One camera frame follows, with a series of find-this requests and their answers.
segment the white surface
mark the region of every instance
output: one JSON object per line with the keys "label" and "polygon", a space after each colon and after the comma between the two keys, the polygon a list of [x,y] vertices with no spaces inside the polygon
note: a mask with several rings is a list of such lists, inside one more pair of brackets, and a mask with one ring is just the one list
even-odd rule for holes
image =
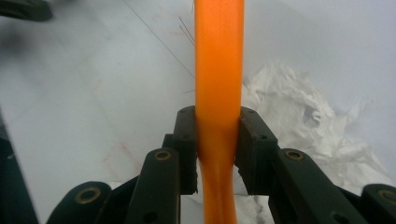
{"label": "white surface", "polygon": [[[247,0],[245,31],[245,76],[280,60],[336,113],[366,103],[347,132],[394,179],[395,4]],[[0,106],[40,222],[81,182],[136,175],[194,104],[191,0],[51,5],[49,22],[0,18]]]}

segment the orange tube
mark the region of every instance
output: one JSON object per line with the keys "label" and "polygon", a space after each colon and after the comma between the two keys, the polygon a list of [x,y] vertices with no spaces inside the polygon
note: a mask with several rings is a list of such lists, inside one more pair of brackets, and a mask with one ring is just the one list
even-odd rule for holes
{"label": "orange tube", "polygon": [[244,0],[195,0],[198,157],[205,224],[236,223],[233,160],[241,105]]}

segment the white floor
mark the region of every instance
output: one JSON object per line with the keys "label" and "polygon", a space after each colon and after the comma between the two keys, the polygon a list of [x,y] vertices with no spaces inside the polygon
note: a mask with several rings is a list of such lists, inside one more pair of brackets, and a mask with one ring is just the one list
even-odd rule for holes
{"label": "white floor", "polygon": [[[192,0],[50,4],[48,22],[0,18],[0,108],[42,223],[74,186],[137,175],[194,104]],[[365,103],[347,133],[396,179],[395,23],[393,1],[247,0],[245,76],[280,60],[336,112]]]}

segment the orange hose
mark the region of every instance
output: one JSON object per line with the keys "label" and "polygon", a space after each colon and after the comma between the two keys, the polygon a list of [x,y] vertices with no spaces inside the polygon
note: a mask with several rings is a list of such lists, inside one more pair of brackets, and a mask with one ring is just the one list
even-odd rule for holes
{"label": "orange hose", "polygon": [[195,0],[198,157],[205,224],[236,223],[233,160],[241,105],[244,0]]}

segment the crumpled plastic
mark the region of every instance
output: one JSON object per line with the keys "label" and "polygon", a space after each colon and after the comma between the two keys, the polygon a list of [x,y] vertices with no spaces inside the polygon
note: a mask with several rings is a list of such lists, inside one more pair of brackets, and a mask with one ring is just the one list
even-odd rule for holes
{"label": "crumpled plastic", "polygon": [[307,74],[280,62],[268,63],[247,79],[242,98],[243,106],[264,119],[281,148],[310,155],[335,185],[360,195],[367,184],[393,184],[370,145],[346,138],[346,128],[359,117],[363,103],[336,115]]}

